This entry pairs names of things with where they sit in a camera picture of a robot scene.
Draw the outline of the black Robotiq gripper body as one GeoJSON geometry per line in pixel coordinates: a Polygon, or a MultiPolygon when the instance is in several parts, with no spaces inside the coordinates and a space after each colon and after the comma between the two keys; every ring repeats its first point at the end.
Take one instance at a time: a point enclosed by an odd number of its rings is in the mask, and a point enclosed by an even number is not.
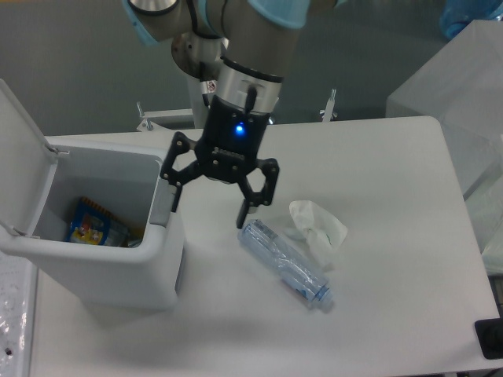
{"type": "Polygon", "coordinates": [[[269,181],[270,162],[257,158],[269,117],[268,113],[246,113],[213,97],[204,132],[194,148],[194,176],[232,184],[259,168],[269,181]]]}

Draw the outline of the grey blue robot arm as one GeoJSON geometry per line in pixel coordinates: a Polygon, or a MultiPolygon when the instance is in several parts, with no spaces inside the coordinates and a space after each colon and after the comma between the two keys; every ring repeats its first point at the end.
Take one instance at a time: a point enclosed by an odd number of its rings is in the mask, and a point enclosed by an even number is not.
{"type": "Polygon", "coordinates": [[[160,171],[174,189],[178,209],[184,185],[200,176],[236,184],[244,200],[242,228],[251,209],[273,202],[280,168],[259,159],[270,115],[309,16],[335,9],[335,1],[125,1],[142,41],[153,44],[191,33],[227,39],[217,87],[199,140],[176,132],[160,171]]]}

